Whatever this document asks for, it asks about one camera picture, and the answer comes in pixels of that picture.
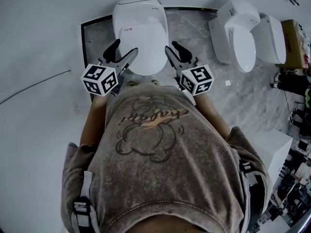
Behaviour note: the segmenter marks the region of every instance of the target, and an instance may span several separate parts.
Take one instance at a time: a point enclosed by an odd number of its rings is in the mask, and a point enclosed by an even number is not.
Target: toilet bowl
[[[285,40],[280,21],[272,16],[261,19],[251,31],[253,34],[256,54],[259,59],[274,64],[286,61]]]
[[[256,61],[256,46],[250,31],[259,23],[257,9],[244,1],[229,1],[208,22],[217,59],[249,72]]]
[[[167,62],[164,48],[169,38],[159,0],[120,0],[113,10],[112,22],[115,37],[121,41],[121,56],[138,48],[138,56],[129,69],[141,76],[161,71]]]

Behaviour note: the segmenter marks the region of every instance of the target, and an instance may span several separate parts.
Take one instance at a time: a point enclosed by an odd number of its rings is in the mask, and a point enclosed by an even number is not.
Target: gray t-shirt
[[[96,150],[69,144],[61,215],[72,233],[83,172],[93,173],[90,200],[102,233],[125,232],[147,217],[174,215],[207,232],[240,232],[249,220],[240,159],[267,171],[239,128],[225,141],[175,87],[143,83],[108,101]]]

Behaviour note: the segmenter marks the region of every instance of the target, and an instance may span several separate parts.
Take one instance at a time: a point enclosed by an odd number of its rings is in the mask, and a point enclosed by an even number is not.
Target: cardboard box
[[[285,46],[286,46],[286,62],[277,64],[281,68],[292,69],[308,69],[305,60],[305,51],[302,48],[302,37],[298,34],[293,20],[283,21],[282,23]]]

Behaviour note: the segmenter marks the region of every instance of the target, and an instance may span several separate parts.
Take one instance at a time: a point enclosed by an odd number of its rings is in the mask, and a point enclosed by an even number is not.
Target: marble floor
[[[264,63],[257,59],[254,69],[249,73],[241,73],[232,65],[220,63],[214,53],[208,29],[208,21],[216,14],[204,11],[166,11],[169,42],[173,40],[188,48],[204,64],[208,64],[215,82],[207,93],[213,101],[218,112],[230,126],[240,126],[248,137],[269,131],[289,131],[290,111],[294,108],[294,101],[302,101],[303,97],[283,91],[272,89],[275,65]],[[115,40],[112,20],[98,22],[85,27],[86,54],[88,63],[98,64],[98,58],[103,51]],[[175,70],[169,62],[156,75],[142,77],[130,71],[125,74],[125,82],[133,80],[159,80],[161,85],[175,85]],[[296,137],[298,131],[290,128],[289,135]]]

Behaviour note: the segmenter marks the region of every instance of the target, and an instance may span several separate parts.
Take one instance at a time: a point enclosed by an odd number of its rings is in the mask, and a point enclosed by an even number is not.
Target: toilet
[[[230,0],[208,22],[217,59],[249,72],[256,61],[256,46],[250,31],[260,22],[257,9],[244,1]]]
[[[266,16],[251,31],[257,57],[265,62],[283,64],[286,61],[285,40],[280,21]]]
[[[129,69],[141,76],[158,73],[165,66],[164,48],[169,45],[168,27],[159,0],[120,0],[112,14],[116,39],[123,57],[133,48],[138,56]]]

